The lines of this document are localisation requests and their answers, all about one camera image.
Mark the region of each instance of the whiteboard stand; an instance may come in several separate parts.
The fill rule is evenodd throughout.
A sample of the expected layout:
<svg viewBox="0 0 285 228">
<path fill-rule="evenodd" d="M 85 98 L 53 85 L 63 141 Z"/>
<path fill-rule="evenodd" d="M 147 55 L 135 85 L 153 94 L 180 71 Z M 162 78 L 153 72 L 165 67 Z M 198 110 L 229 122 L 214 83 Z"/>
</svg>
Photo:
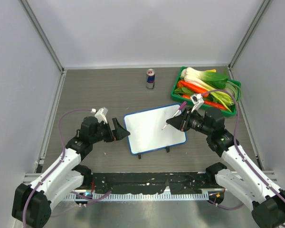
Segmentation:
<svg viewBox="0 0 285 228">
<path fill-rule="evenodd" d="M 131 154 L 138 155 L 141 159 L 142 153 L 164 148 L 169 152 L 170 147 L 185 143 L 187 140 L 185 132 L 171 125 L 162 130 L 166 120 L 170 119 L 179 107 L 179 104 L 171 104 L 125 115 L 124 125 L 131 133 L 128 136 Z"/>
</svg>

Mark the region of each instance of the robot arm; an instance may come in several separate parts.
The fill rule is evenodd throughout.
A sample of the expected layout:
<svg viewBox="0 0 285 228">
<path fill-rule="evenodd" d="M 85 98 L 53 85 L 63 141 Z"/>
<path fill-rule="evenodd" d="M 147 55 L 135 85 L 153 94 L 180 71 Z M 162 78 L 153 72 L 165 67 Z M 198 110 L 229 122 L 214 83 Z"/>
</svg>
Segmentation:
<svg viewBox="0 0 285 228">
<path fill-rule="evenodd" d="M 274 228 L 285 223 L 285 203 L 274 192 L 279 192 L 285 199 L 285 190 L 270 180 L 236 141 L 243 157 L 240 156 L 233 135 L 225 129 L 225 119 L 219 109 L 209 108 L 202 117 L 197 112 L 203 104 L 202 96 L 193 95 L 191 99 L 193 108 L 186 108 L 181 115 L 166 122 L 180 131 L 194 129 L 207 135 L 207 143 L 211 150 L 230 164 L 242 179 L 237 178 L 220 162 L 208 167 L 206 172 L 211 174 L 214 182 L 228 189 L 249 208 L 255 222 L 261 228 Z"/>
<path fill-rule="evenodd" d="M 62 153 L 57 160 L 30 185 L 20 184 L 16 191 L 12 216 L 22 221 L 24 205 L 29 194 L 37 187 L 42 178 L 60 162 L 60 165 L 39 185 L 31 198 L 26 212 L 26 223 L 34 228 L 43 227 L 48 221 L 55 206 L 72 190 L 89 186 L 92 182 L 91 170 L 80 162 L 92 151 L 93 144 L 99 141 L 113 142 L 130 135 L 113 118 L 115 130 L 111 131 L 106 120 L 107 109 L 101 108 L 95 117 L 86 117 L 80 130 L 66 145 L 65 156 Z"/>
</svg>

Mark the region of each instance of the leafy green vegetable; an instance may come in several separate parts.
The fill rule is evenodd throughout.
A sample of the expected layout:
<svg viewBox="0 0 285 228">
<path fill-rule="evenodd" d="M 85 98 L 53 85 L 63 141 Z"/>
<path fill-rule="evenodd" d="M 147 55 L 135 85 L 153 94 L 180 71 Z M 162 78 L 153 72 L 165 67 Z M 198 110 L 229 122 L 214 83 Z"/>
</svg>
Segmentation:
<svg viewBox="0 0 285 228">
<path fill-rule="evenodd" d="M 188 95 L 188 96 L 191 96 L 194 94 L 194 92 L 186 87 L 180 87 L 180 88 L 177 88 L 174 90 L 174 93 L 175 94 L 178 94 L 178 95 L 182 95 L 182 94 L 185 94 L 185 95 Z"/>
</svg>

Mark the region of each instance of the green plastic basket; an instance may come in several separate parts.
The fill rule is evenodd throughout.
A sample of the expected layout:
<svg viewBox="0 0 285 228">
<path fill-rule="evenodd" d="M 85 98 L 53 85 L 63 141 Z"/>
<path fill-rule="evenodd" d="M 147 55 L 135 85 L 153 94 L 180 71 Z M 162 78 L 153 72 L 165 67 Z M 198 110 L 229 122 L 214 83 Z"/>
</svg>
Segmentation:
<svg viewBox="0 0 285 228">
<path fill-rule="evenodd" d="M 176 89 L 176 84 L 180 80 L 181 72 L 183 71 L 183 69 L 186 69 L 186 68 L 187 68 L 186 66 L 183 66 L 183 67 L 180 68 L 179 75 L 177 76 L 176 81 L 175 81 L 174 86 L 173 86 L 172 91 L 171 91 L 171 97 L 172 97 L 173 101 L 177 101 L 177 102 L 180 102 L 180 103 L 183 103 L 184 101 L 186 101 L 188 105 L 192 105 L 193 106 L 193 103 L 192 103 L 191 100 L 188 100 L 186 98 L 183 98 L 183 97 L 181 97 L 179 95 L 174 94 L 174 90 Z M 233 82 L 237 86 L 241 87 L 241 83 L 238 82 L 238 81 L 235 81 L 235 80 L 232 80 L 232 79 L 228 79 L 228 81 Z M 203 104 L 201 106 L 201 109 L 207 109 L 207 108 L 210 108 L 210 107 L 211 106 L 209 106 L 207 104 Z M 231 106 L 230 109 L 231 109 L 232 112 L 221 110 L 225 117 L 229 117 L 229 116 L 233 116 L 233 115 L 237 114 L 237 109 L 236 109 L 235 105 Z"/>
</svg>

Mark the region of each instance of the white wall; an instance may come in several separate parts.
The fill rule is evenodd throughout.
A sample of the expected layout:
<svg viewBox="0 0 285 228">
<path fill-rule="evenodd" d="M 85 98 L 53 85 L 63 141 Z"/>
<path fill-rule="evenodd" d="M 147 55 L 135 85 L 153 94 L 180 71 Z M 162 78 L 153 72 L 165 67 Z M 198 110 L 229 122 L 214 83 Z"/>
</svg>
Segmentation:
<svg viewBox="0 0 285 228">
<path fill-rule="evenodd" d="M 0 0 L 0 228 L 32 172 L 59 71 L 17 0 Z"/>
<path fill-rule="evenodd" d="M 227 64 L 262 0 L 30 0 L 65 67 Z"/>
<path fill-rule="evenodd" d="M 285 0 L 272 2 L 234 72 L 262 162 L 285 188 Z"/>
</svg>

